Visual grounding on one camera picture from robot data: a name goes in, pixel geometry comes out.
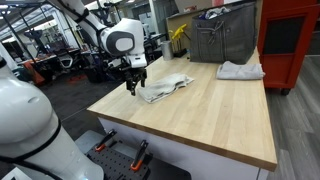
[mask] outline red tool cabinet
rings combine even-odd
[[[317,0],[264,0],[258,39],[266,88],[294,88],[320,13]]]

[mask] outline wooden countertop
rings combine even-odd
[[[258,52],[249,63],[258,63]],[[195,79],[173,95],[148,104],[125,83],[88,110],[99,117],[274,171],[273,135],[262,80],[217,80],[218,64],[191,63],[186,58],[147,67],[146,85],[173,73]]]

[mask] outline white towel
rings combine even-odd
[[[261,64],[236,65],[226,61],[217,71],[217,79],[256,80],[264,76]]]
[[[186,87],[193,81],[185,74],[172,74],[152,83],[145,88],[139,88],[138,92],[148,103],[155,103],[177,91],[180,87]]]

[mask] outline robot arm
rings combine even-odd
[[[135,87],[139,81],[144,87],[147,78],[144,67],[147,66],[147,61],[144,54],[143,27],[140,21],[123,18],[116,26],[108,28],[85,8],[81,0],[49,1],[78,23],[91,36],[96,46],[104,49],[115,59],[124,60],[119,70],[123,71],[127,90],[132,95],[135,95]]]

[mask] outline gray towel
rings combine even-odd
[[[256,80],[264,76],[261,64],[236,65],[226,61],[217,71],[217,79]]]
[[[193,79],[185,74],[172,74],[145,88],[139,88],[138,92],[148,103],[154,103],[173,94],[180,87],[187,86],[192,81]]]

